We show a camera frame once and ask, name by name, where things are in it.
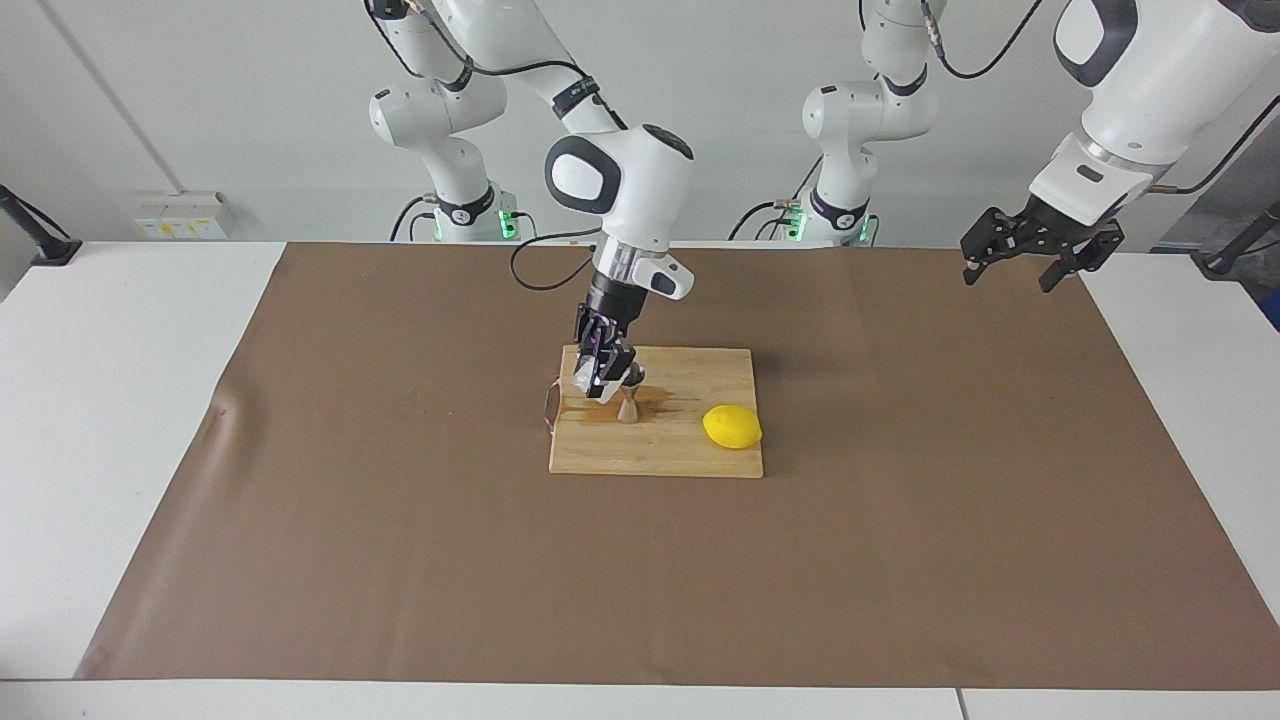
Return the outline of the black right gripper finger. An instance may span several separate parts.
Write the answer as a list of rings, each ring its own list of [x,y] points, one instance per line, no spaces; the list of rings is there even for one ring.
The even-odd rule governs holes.
[[[620,389],[627,387],[634,373],[636,352],[625,338],[608,340],[598,350],[598,402],[607,404]]]
[[[607,348],[611,342],[611,318],[590,304],[580,304],[573,341],[581,354],[596,354],[600,348]]]

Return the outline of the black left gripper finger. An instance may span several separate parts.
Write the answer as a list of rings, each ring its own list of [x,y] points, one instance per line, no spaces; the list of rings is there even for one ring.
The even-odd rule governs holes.
[[[1018,232],[1024,224],[1021,215],[1009,215],[997,208],[988,208],[961,237],[960,249],[965,258],[963,279],[974,286],[993,264],[1023,254]]]
[[[1041,291],[1052,292],[1070,275],[1098,270],[1124,240],[1125,234],[1117,222],[1105,223],[1087,240],[1053,236],[1047,245],[1057,259],[1041,274]]]

